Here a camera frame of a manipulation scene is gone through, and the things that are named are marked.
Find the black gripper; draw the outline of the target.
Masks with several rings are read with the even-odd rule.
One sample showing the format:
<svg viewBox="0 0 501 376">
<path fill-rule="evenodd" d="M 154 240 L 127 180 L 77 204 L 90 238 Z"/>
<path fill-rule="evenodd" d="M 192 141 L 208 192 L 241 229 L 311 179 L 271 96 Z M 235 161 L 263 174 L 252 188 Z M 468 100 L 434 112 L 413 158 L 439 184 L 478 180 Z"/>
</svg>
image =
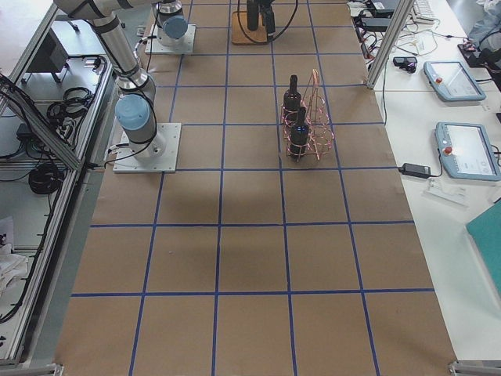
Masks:
<svg viewBox="0 0 501 376">
<path fill-rule="evenodd" d="M 267 34 L 267 39 L 273 39 L 276 32 L 275 16 L 272 9 L 272 3 L 273 0 L 259 1 L 259 10 Z"/>
</svg>

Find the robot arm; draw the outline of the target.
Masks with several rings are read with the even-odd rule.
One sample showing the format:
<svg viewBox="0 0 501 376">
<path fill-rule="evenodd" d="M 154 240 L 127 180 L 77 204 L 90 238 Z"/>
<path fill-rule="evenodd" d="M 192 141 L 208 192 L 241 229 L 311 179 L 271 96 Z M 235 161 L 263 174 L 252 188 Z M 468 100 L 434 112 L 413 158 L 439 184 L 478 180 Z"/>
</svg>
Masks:
<svg viewBox="0 0 501 376">
<path fill-rule="evenodd" d="M 247 29 L 258 29 L 262 16 L 267 38 L 275 33 L 273 1 L 247 1 Z M 140 67 L 114 13 L 153 4 L 162 45 L 181 40 L 189 30 L 181 1 L 54 1 L 69 18 L 85 20 L 110 58 L 120 99 L 115 118 L 127 136 L 127 155 L 114 160 L 115 172 L 173 172 L 175 170 L 181 125 L 160 125 L 153 109 L 156 86 L 153 78 Z"/>
<path fill-rule="evenodd" d="M 188 23 L 184 17 L 181 1 L 158 2 L 153 11 L 158 30 L 157 40 L 161 45 L 173 45 L 186 34 Z"/>
</svg>

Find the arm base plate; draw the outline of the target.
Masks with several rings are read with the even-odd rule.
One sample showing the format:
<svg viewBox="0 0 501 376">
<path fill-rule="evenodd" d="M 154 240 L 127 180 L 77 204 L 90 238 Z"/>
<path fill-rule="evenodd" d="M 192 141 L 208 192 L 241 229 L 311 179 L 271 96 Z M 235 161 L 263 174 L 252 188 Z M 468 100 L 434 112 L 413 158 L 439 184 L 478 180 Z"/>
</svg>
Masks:
<svg viewBox="0 0 501 376">
<path fill-rule="evenodd" d="M 181 123 L 158 123 L 157 136 L 144 151 L 133 156 L 134 152 L 142 149 L 134 143 L 118 150 L 113 171 L 115 173 L 175 172 L 181 132 Z"/>
<path fill-rule="evenodd" d="M 152 30 L 154 38 L 147 41 L 145 52 L 153 55 L 192 54 L 196 25 L 189 24 L 187 32 L 179 39 L 168 37 L 160 27 Z"/>
</svg>

